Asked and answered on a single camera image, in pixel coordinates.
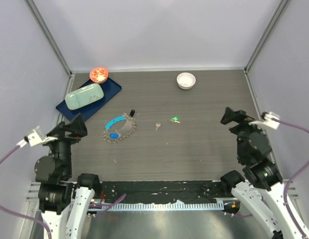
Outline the blue tagged key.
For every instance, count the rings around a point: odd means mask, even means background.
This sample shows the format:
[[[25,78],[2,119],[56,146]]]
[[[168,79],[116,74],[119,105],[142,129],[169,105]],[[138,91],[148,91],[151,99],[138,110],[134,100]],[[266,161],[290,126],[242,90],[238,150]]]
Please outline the blue tagged key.
[[[119,134],[117,134],[117,133],[111,133],[111,134],[109,135],[109,137],[110,137],[110,138],[119,138]]]

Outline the large keyring with blue handle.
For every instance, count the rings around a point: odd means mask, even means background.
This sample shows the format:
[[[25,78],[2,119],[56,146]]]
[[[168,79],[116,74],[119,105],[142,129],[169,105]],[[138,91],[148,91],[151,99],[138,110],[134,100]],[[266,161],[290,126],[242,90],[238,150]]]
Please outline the large keyring with blue handle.
[[[134,116],[130,117],[130,114],[123,113],[106,123],[102,132],[103,140],[108,143],[117,143],[129,137],[136,130],[136,127],[137,123]],[[109,135],[111,133],[119,134],[119,138],[110,138]]]

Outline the green tagged key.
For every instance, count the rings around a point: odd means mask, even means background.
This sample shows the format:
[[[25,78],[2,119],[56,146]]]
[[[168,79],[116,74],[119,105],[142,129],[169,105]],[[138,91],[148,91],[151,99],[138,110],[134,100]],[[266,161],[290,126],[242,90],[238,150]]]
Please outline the green tagged key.
[[[170,123],[180,123],[179,117],[174,116],[169,120]]]

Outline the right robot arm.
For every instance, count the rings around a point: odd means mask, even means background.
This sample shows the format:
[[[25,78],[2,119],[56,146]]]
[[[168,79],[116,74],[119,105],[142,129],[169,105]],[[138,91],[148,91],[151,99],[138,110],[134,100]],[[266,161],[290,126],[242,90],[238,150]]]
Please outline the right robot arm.
[[[230,107],[220,121],[223,125],[235,122],[229,131],[236,135],[237,161],[243,165],[243,175],[232,170],[221,177],[220,191],[224,196],[234,196],[250,211],[271,239],[309,239],[309,229],[292,204],[288,190],[293,180],[308,166],[309,161],[285,183],[276,164],[269,158],[272,152],[264,133],[284,124],[273,112],[264,112],[255,120],[245,111]]]

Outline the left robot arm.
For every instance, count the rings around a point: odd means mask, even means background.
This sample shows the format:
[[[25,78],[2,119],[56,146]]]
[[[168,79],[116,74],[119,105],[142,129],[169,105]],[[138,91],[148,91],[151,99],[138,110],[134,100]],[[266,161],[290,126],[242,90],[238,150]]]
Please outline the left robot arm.
[[[82,173],[76,183],[72,177],[71,146],[87,136],[83,115],[77,114],[69,123],[60,122],[37,143],[50,153],[34,166],[35,180],[40,183],[38,198],[43,222],[48,226],[47,239],[79,239],[92,199],[101,193],[96,174]]]

